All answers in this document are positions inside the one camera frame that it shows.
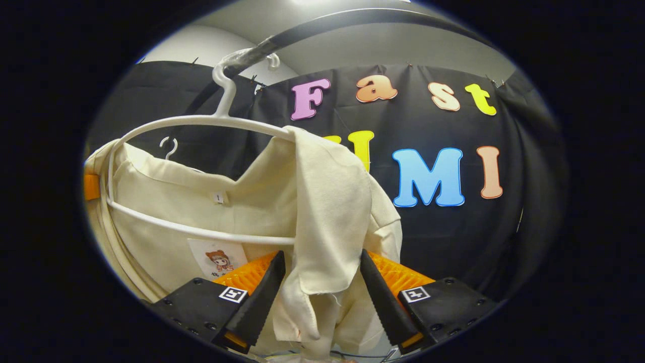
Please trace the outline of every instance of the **foam letter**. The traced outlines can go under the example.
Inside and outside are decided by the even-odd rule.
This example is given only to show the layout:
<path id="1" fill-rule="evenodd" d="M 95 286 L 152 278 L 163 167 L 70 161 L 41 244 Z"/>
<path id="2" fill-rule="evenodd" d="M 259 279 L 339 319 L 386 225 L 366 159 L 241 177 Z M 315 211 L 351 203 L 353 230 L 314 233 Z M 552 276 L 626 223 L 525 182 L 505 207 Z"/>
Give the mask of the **foam letter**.
<path id="1" fill-rule="evenodd" d="M 488 92 L 481 89 L 478 84 L 473 83 L 470 86 L 466 86 L 466 91 L 473 95 L 475 104 L 481 112 L 491 116 L 494 116 L 497 113 L 495 107 L 489 105 L 488 101 L 486 101 L 486 98 L 490 97 L 490 95 L 488 94 Z"/>
<path id="2" fill-rule="evenodd" d="M 441 149 L 432 170 L 414 149 L 397 150 L 392 158 L 399 162 L 401 180 L 399 182 L 399 196 L 394 198 L 397 207 L 414 207 L 417 199 L 412 195 L 413 185 L 421 196 L 423 204 L 432 202 L 439 184 L 441 192 L 436 199 L 441 207 L 455 207 L 465 201 L 461 194 L 461 179 L 459 176 L 459 161 L 464 155 L 459 149 L 452 147 Z"/>
<path id="3" fill-rule="evenodd" d="M 428 90 L 432 93 L 432 101 L 442 110 L 457 111 L 461 107 L 459 101 L 452 96 L 455 91 L 442 83 L 432 82 L 428 85 Z"/>
<path id="4" fill-rule="evenodd" d="M 361 159 L 365 170 L 370 172 L 370 140 L 374 139 L 374 133 L 368 130 L 355 131 L 347 136 L 354 144 L 354 154 Z"/>
<path id="5" fill-rule="evenodd" d="M 292 120 L 311 118 L 316 115 L 316 110 L 311 108 L 311 102 L 318 106 L 323 102 L 323 92 L 320 88 L 327 89 L 332 85 L 329 79 L 323 78 L 317 81 L 305 83 L 302 85 L 293 86 L 292 91 L 295 92 L 295 110 L 291 115 Z"/>
<path id="6" fill-rule="evenodd" d="M 327 140 L 333 141 L 335 143 L 341 143 L 341 140 L 342 140 L 340 136 L 336 136 L 336 135 L 334 135 L 334 136 L 325 136 L 325 137 L 323 137 L 323 139 L 327 139 Z"/>
<path id="7" fill-rule="evenodd" d="M 392 88 L 390 79 L 382 74 L 368 76 L 356 83 L 361 89 L 356 92 L 356 99 L 360 102 L 372 102 L 377 99 L 391 99 L 399 91 Z"/>
<path id="8" fill-rule="evenodd" d="M 495 199 L 502 195 L 503 189 L 499 185 L 499 168 L 497 166 L 497 147 L 482 146 L 477 148 L 477 154 L 481 156 L 484 163 L 484 188 L 482 198 Z"/>

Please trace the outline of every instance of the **printed label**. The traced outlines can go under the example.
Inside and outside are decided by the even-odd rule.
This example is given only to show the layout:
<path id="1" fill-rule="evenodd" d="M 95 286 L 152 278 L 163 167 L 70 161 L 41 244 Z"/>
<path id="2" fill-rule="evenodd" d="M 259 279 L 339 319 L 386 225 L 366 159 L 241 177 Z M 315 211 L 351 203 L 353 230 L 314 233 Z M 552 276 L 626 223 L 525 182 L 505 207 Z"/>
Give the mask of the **printed label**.
<path id="1" fill-rule="evenodd" d="M 414 289 L 408 289 L 401 291 L 403 297 L 408 302 L 416 302 L 430 297 L 430 294 L 423 288 L 423 286 L 415 287 Z"/>
<path id="2" fill-rule="evenodd" d="M 213 192 L 212 194 L 213 202 L 217 204 L 227 204 L 226 192 Z"/>
<path id="3" fill-rule="evenodd" d="M 189 238 L 188 245 L 205 278 L 211 281 L 248 262 L 242 245 L 235 242 Z"/>
<path id="4" fill-rule="evenodd" d="M 240 301 L 242 301 L 242 299 L 246 296 L 246 293 L 246 290 L 240 290 L 229 286 L 226 288 L 226 290 L 224 290 L 224 292 L 219 294 L 219 297 L 223 298 L 224 300 L 237 302 L 239 304 Z"/>

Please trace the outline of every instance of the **blue letter m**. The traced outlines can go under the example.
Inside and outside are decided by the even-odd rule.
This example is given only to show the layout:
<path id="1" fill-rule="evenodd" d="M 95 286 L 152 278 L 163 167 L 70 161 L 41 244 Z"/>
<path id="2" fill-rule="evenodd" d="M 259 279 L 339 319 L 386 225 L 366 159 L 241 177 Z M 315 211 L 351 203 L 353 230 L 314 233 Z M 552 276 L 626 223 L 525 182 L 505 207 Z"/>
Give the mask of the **blue letter m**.
<path id="1" fill-rule="evenodd" d="M 414 149 L 395 151 L 392 158 L 399 162 L 401 180 L 399 196 L 394 198 L 394 205 L 397 207 L 417 205 L 417 199 L 412 195 L 412 184 L 417 187 L 425 205 L 432 202 L 439 184 L 441 184 L 441 192 L 437 197 L 437 205 L 441 207 L 462 205 L 465 199 L 461 195 L 459 160 L 463 155 L 461 150 L 452 147 L 441 149 L 435 165 L 432 170 L 429 170 L 418 151 Z"/>

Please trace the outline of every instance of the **black pipe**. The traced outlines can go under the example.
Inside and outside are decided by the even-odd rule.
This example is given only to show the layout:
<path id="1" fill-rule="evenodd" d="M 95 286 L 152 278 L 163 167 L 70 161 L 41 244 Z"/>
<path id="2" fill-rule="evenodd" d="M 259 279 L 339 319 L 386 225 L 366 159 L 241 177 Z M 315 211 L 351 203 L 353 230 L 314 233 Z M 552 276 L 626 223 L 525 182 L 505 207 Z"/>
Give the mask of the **black pipe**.
<path id="1" fill-rule="evenodd" d="M 248 67 L 262 61 L 269 54 L 275 53 L 276 51 L 303 39 L 329 32 L 331 30 L 344 28 L 346 26 L 374 23 L 405 23 L 430 26 L 466 36 L 499 51 L 483 37 L 478 36 L 459 25 L 439 19 L 438 17 L 401 9 L 365 8 L 347 10 L 317 17 L 289 30 L 285 30 L 280 34 L 269 37 L 257 45 L 257 47 L 250 49 L 248 52 L 238 57 L 235 63 L 227 66 L 224 69 L 224 74 L 227 77 L 232 78 Z"/>

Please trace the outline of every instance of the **yellow letter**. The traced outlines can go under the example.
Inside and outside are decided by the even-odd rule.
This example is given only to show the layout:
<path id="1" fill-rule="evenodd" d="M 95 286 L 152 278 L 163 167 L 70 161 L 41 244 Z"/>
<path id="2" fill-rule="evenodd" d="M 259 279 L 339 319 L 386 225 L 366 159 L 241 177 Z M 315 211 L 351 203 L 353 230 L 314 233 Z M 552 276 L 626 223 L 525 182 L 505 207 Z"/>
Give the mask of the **yellow letter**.
<path id="1" fill-rule="evenodd" d="M 370 140 L 372 139 L 374 139 L 374 133 L 368 130 L 356 131 L 347 136 L 347 140 L 354 144 L 354 154 L 361 159 L 367 172 L 370 172 Z"/>
<path id="2" fill-rule="evenodd" d="M 495 110 L 495 107 L 489 105 L 488 102 L 486 101 L 486 98 L 490 97 L 490 95 L 488 94 L 488 92 L 481 89 L 478 84 L 473 83 L 470 86 L 466 86 L 466 91 L 470 92 L 473 95 L 475 104 L 477 105 L 477 108 L 481 112 L 491 116 L 494 116 L 497 113 L 497 110 Z"/>
<path id="3" fill-rule="evenodd" d="M 497 147 L 482 146 L 477 148 L 477 154 L 484 162 L 484 188 L 482 198 L 495 199 L 502 195 L 503 189 L 499 186 L 499 168 L 497 167 Z"/>
<path id="4" fill-rule="evenodd" d="M 428 90 L 432 93 L 432 101 L 442 110 L 457 111 L 461 107 L 459 101 L 452 96 L 455 92 L 452 88 L 441 83 L 432 82 L 428 85 Z"/>
<path id="5" fill-rule="evenodd" d="M 333 141 L 335 143 L 341 143 L 341 137 L 340 136 L 325 136 L 323 139 L 327 139 L 329 141 Z"/>
<path id="6" fill-rule="evenodd" d="M 382 74 L 365 77 L 356 85 L 361 88 L 356 92 L 356 99 L 360 102 L 372 102 L 379 98 L 391 99 L 399 93 L 392 88 L 390 79 Z"/>

